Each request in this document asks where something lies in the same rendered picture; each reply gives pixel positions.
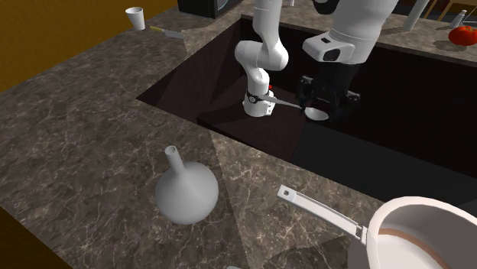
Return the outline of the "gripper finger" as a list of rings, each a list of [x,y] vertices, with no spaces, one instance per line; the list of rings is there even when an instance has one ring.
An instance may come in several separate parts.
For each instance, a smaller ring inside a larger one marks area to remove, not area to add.
[[[359,93],[349,90],[346,94],[334,91],[331,101],[332,114],[330,120],[336,121],[348,117],[355,110],[360,101],[361,95]]]
[[[297,100],[303,114],[307,106],[314,103],[316,98],[316,84],[314,78],[302,76],[297,85]]]

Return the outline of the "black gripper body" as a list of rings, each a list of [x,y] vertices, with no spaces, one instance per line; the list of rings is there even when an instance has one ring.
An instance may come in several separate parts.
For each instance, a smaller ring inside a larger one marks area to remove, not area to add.
[[[318,89],[324,88],[326,92],[334,93],[337,99],[342,99],[359,68],[360,64],[319,63],[314,85]]]

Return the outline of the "grey metal spoon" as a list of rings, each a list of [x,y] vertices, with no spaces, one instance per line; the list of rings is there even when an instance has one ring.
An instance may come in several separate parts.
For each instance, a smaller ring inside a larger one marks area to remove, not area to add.
[[[275,97],[270,97],[270,96],[259,96],[259,99],[262,99],[268,102],[273,102],[275,104],[287,105],[287,106],[299,109],[305,114],[306,117],[308,117],[308,119],[313,121],[325,121],[329,118],[329,115],[326,112],[313,108],[313,107],[302,107],[300,105],[286,102],[284,100],[276,99]]]

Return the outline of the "red tomato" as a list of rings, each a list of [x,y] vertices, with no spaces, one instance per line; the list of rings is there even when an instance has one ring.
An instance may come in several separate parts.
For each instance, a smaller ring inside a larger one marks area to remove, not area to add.
[[[460,26],[451,30],[448,39],[455,45],[472,46],[477,44],[477,29],[470,26]]]

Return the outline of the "small white bottle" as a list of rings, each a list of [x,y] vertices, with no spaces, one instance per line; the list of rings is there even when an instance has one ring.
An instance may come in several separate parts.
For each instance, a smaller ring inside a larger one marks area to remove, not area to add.
[[[458,13],[458,15],[451,21],[451,23],[449,24],[449,27],[457,28],[458,26],[460,26],[463,18],[466,16],[466,12],[467,10],[461,10],[461,12]]]

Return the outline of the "black box appliance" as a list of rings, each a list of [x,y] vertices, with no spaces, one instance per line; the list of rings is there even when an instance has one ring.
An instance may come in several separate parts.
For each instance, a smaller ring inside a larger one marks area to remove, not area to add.
[[[243,0],[177,0],[179,11],[204,18],[219,18]]]

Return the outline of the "white round vase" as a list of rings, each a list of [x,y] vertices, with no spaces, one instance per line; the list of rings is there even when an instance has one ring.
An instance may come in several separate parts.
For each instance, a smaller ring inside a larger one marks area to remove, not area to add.
[[[170,168],[155,187],[160,213],[178,225],[191,225],[204,220],[215,208],[219,185],[214,173],[197,162],[183,162],[173,145],[164,153]]]

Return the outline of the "white cup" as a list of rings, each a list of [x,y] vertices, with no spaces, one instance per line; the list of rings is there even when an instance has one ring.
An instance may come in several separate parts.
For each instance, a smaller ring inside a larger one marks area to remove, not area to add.
[[[143,31],[145,29],[144,10],[142,7],[127,8],[125,13],[136,31]]]

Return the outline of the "white slanted post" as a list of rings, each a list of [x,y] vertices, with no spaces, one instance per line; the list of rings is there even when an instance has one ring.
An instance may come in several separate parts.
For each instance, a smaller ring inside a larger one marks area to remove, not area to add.
[[[413,29],[423,10],[426,8],[428,2],[429,0],[416,0],[416,3],[403,23],[402,28],[405,31],[411,31]]]

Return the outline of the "yellow-handled knife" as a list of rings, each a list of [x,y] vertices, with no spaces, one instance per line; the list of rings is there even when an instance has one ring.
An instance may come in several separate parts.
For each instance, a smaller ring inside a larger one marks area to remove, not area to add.
[[[178,39],[185,39],[185,35],[180,33],[180,32],[176,32],[176,31],[171,31],[171,30],[167,30],[167,29],[163,29],[163,28],[158,28],[158,27],[155,27],[155,26],[150,26],[150,29],[152,31],[158,31],[158,32],[161,32],[161,33],[164,33],[167,37],[173,37],[173,38],[178,38]]]

